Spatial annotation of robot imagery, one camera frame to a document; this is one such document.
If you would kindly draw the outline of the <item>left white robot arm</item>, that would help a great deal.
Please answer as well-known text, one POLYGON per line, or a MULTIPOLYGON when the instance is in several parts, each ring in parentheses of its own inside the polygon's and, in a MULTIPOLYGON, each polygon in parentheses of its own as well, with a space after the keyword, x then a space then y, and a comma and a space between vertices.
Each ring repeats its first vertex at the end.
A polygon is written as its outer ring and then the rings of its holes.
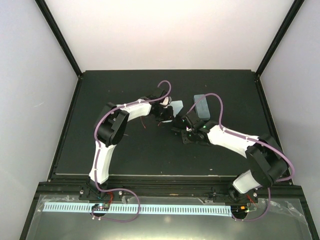
POLYGON ((174 118, 170 106, 171 89, 157 87, 155 91, 133 102, 123 104, 107 103, 94 125, 95 154, 89 172, 89 193, 97 200, 103 199, 109 192, 104 183, 109 178, 109 168, 113 152, 122 140, 129 121, 154 115, 159 121, 174 118))

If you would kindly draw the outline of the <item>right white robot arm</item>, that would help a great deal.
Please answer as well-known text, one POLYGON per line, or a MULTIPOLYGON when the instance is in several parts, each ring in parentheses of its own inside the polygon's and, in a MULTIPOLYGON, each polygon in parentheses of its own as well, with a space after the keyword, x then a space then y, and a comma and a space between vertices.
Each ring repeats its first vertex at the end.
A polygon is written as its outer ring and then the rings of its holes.
POLYGON ((240 201, 247 192, 259 187, 271 187, 288 170, 289 162, 270 135, 261 137, 246 135, 200 119, 194 111, 181 118, 185 128, 182 135, 192 143, 206 143, 220 146, 244 157, 249 170, 237 176, 228 187, 228 198, 240 201))

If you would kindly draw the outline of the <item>black glasses case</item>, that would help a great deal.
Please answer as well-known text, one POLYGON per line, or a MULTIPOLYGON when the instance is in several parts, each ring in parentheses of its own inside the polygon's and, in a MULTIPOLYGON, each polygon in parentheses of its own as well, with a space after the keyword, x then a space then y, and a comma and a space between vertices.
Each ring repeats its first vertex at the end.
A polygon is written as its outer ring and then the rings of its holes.
POLYGON ((192 128, 191 125, 189 123, 188 120, 188 116, 187 115, 180 115, 177 114, 174 118, 174 120, 172 121, 172 127, 171 130, 176 133, 176 134, 182 134, 183 131, 185 132, 191 132, 192 128))

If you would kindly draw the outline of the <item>light blue cloth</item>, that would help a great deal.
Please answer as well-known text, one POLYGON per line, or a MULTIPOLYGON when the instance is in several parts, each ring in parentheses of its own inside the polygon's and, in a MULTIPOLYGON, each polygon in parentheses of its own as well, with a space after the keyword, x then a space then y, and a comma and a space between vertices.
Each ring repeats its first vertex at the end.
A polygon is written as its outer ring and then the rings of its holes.
MULTIPOLYGON (((173 116, 174 118, 176 117, 176 115, 183 109, 184 104, 182 100, 176 100, 176 101, 172 101, 170 106, 173 107, 173 116)), ((162 123, 170 123, 171 121, 162 121, 162 123)))

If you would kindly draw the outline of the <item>green lined glasses case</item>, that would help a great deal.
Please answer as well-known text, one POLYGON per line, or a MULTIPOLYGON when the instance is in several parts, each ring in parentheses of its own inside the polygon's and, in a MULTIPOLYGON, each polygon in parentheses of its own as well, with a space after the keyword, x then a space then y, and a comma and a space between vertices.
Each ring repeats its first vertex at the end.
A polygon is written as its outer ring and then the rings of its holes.
POLYGON ((204 121, 208 121, 211 118, 211 115, 205 95, 196 94, 193 96, 193 101, 196 103, 194 108, 197 116, 204 121))

